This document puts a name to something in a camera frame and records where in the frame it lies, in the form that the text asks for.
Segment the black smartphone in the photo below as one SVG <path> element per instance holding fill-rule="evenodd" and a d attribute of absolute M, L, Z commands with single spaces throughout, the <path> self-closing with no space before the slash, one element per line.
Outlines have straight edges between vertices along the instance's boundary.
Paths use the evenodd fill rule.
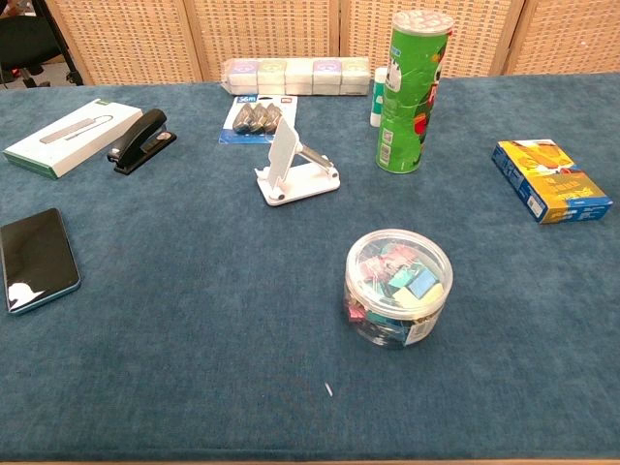
<path fill-rule="evenodd" d="M 81 284 L 60 211 L 50 208 L 0 227 L 7 310 L 32 311 Z"/>

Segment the white folding phone stand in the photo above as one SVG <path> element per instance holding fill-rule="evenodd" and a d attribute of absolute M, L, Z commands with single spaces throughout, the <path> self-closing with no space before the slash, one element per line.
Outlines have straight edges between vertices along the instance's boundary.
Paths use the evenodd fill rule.
<path fill-rule="evenodd" d="M 298 132 L 281 119 L 268 155 L 269 164 L 255 169 L 265 202 L 280 206 L 340 188 L 340 173 L 327 156 L 300 141 Z"/>

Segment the woven rattan folding screen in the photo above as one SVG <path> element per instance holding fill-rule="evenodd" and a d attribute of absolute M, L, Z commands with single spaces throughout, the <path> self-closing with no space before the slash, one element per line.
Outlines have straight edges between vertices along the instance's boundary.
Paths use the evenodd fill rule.
<path fill-rule="evenodd" d="M 620 73 L 620 0 L 44 0 L 88 84 L 216 81 L 235 57 L 388 62 L 391 20 L 453 18 L 447 77 Z"/>

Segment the clear jar of binder clips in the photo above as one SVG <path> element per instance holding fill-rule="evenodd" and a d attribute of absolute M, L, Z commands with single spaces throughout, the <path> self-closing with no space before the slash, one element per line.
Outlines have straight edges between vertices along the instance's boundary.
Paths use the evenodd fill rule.
<path fill-rule="evenodd" d="M 452 284 L 450 260 L 438 244 L 416 232 L 377 230 L 348 252 L 344 310 L 366 340 L 404 349 L 431 333 Z"/>

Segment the blue blister pack of clips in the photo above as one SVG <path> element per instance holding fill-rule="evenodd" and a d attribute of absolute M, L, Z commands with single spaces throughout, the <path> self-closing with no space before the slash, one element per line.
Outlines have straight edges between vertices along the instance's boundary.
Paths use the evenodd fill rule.
<path fill-rule="evenodd" d="M 233 99 L 219 135 L 221 144 L 272 143 L 282 119 L 295 124 L 297 96 L 254 94 Z"/>

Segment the blue velvet tablecloth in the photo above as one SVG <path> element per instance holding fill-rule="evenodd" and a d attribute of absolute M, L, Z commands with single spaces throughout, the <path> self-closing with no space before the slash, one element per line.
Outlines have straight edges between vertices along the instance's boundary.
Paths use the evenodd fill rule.
<path fill-rule="evenodd" d="M 111 145 L 57 179 L 3 150 L 102 99 L 177 139 L 129 175 Z M 620 74 L 443 79 L 417 171 L 375 163 L 367 97 L 303 97 L 339 190 L 272 207 L 264 145 L 221 144 L 216 84 L 0 88 L 0 225 L 56 207 L 80 288 L 7 312 L 0 461 L 620 458 Z M 612 199 L 540 224 L 492 161 L 553 140 Z M 366 233 L 420 233 L 454 283 L 423 341 L 343 309 Z M 333 397 L 325 388 L 329 383 Z"/>

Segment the white glue stick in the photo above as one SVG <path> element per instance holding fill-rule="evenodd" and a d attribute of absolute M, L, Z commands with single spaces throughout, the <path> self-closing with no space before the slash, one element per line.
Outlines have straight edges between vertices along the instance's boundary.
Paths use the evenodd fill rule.
<path fill-rule="evenodd" d="M 372 127 L 379 127 L 381 124 L 384 101 L 384 88 L 387 79 L 387 73 L 387 67 L 379 67 L 375 70 L 374 73 L 373 100 L 370 112 L 370 125 Z"/>

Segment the pack of pastel cube boxes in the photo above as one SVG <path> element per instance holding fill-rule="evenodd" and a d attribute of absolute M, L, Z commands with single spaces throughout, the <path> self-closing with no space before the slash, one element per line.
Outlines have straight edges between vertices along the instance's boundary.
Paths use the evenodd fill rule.
<path fill-rule="evenodd" d="M 221 85 L 232 95 L 344 95 L 368 93 L 366 57 L 233 58 L 222 68 Z"/>

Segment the green chips can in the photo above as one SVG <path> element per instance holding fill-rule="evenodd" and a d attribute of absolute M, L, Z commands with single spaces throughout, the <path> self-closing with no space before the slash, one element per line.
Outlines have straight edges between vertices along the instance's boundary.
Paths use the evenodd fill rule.
<path fill-rule="evenodd" d="M 393 15 L 376 154 L 385 171 L 419 167 L 453 25 L 432 10 Z"/>

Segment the black stapler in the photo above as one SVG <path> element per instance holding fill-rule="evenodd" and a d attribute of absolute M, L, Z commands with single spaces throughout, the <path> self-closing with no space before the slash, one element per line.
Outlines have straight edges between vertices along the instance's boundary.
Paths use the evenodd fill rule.
<path fill-rule="evenodd" d="M 107 158 L 114 163 L 114 170 L 129 175 L 176 141 L 177 136 L 167 130 L 166 121 L 166 114 L 158 108 L 136 120 L 108 151 Z"/>

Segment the blue yellow card box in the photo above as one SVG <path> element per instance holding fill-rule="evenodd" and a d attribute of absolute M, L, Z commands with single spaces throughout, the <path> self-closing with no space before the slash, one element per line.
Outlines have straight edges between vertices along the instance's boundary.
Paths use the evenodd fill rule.
<path fill-rule="evenodd" d="M 499 141 L 492 161 L 540 224 L 600 220 L 613 205 L 551 139 Z"/>

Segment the white usb hub box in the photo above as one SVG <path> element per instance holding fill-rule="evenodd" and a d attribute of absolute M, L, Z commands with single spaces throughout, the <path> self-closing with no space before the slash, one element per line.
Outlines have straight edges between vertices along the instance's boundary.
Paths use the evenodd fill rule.
<path fill-rule="evenodd" d="M 110 146 L 142 116 L 140 108 L 96 99 L 3 150 L 8 162 L 57 179 Z"/>

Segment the black tripod leg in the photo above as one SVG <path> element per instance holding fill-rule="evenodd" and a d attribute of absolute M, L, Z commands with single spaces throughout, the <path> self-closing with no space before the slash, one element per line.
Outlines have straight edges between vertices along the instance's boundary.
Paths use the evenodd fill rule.
<path fill-rule="evenodd" d="M 67 42 L 65 41 L 57 22 L 53 18 L 52 13 L 49 7 L 47 6 L 46 0 L 31 0 L 31 2 L 32 2 L 36 15 L 43 17 L 46 20 L 47 24 L 49 25 L 54 35 L 55 41 L 58 45 L 58 48 L 62 56 L 65 59 L 65 62 L 69 68 L 69 73 L 67 74 L 66 80 L 69 83 L 72 83 L 77 86 L 84 85 L 82 76 L 80 72 L 78 71 L 78 68 L 76 67 L 74 60 L 71 56 L 71 53 L 69 51 Z"/>

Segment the black office chair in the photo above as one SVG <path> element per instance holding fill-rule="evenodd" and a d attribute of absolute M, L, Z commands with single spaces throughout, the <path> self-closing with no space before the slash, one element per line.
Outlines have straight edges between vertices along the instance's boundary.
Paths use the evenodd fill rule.
<path fill-rule="evenodd" d="M 37 83 L 31 72 L 61 54 L 49 18 L 45 0 L 0 0 L 0 83 L 5 88 L 13 70 L 20 71 L 26 88 L 50 87 L 49 81 Z"/>

